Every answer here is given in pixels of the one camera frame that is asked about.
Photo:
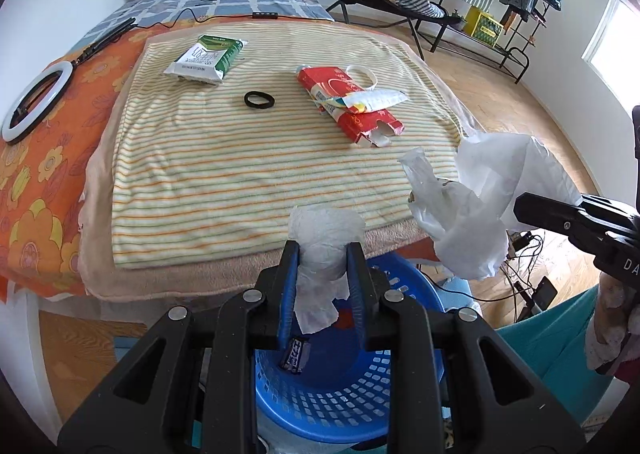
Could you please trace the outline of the right hand in glove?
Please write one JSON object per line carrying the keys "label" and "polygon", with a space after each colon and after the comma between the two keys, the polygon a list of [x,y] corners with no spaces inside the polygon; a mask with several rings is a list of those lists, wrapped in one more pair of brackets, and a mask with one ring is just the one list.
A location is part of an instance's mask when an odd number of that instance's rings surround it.
{"label": "right hand in glove", "polygon": [[585,350],[590,370],[628,384],[639,377],[639,292],[604,272],[600,273]]}

